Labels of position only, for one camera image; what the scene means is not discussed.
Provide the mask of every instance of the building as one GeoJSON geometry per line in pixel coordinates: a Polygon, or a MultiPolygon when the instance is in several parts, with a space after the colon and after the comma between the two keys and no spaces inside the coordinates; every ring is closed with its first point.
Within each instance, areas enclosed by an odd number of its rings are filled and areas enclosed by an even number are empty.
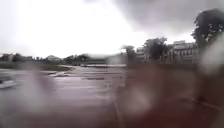
{"type": "Polygon", "coordinates": [[[195,43],[187,43],[185,41],[175,41],[170,47],[167,57],[171,61],[197,63],[198,47],[195,43]]]}
{"type": "Polygon", "coordinates": [[[53,56],[53,55],[50,55],[50,56],[46,57],[46,59],[51,61],[51,62],[59,62],[59,61],[62,60],[61,58],[53,56]]]}

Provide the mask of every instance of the cloudy sky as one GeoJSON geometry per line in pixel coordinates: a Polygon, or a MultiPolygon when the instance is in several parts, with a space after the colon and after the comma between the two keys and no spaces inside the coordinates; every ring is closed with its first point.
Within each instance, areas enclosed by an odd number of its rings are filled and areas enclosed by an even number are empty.
{"type": "Polygon", "coordinates": [[[222,0],[0,0],[0,53],[56,55],[119,52],[166,36],[193,41],[197,14],[222,0]]]}

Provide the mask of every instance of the pavement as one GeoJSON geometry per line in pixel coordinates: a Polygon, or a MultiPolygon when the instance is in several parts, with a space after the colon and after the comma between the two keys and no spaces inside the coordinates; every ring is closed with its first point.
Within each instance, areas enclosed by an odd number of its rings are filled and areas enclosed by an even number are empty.
{"type": "Polygon", "coordinates": [[[199,85],[204,83],[192,71],[140,67],[127,72],[121,68],[76,67],[59,74],[25,72],[19,78],[20,86],[0,90],[1,127],[223,126],[222,106],[197,102],[199,85]]]}

